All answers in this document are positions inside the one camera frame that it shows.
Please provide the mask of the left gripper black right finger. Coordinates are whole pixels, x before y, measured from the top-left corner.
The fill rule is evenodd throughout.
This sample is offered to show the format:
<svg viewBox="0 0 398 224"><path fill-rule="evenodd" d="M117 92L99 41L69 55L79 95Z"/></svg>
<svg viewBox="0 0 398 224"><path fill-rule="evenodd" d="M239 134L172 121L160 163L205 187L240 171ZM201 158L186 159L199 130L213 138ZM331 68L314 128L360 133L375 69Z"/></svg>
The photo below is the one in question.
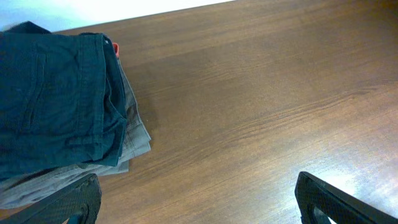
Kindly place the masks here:
<svg viewBox="0 0 398 224"><path fill-rule="evenodd" d="M358 200L309 172L299 173L295 198L303 224L397 224L397 218Z"/></svg>

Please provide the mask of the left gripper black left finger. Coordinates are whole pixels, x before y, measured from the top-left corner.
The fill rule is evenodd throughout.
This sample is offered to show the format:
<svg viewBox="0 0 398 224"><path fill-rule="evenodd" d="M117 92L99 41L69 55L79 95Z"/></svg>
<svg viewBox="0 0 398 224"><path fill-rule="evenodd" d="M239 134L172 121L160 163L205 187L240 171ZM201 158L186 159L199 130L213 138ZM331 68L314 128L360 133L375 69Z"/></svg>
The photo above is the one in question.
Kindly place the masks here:
<svg viewBox="0 0 398 224"><path fill-rule="evenodd" d="M1 220L1 224L94 224L101 206L96 174L88 174L41 201Z"/></svg>

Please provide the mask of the navy blue garment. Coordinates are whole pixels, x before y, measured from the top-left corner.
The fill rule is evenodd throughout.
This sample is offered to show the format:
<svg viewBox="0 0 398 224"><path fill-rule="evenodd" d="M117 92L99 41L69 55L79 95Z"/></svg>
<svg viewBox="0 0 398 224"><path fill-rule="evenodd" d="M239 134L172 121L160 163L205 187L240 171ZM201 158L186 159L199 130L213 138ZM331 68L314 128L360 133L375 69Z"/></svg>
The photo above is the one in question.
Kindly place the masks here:
<svg viewBox="0 0 398 224"><path fill-rule="evenodd" d="M1 33L1 178L77 164L115 166L127 115L118 58L102 33Z"/></svg>

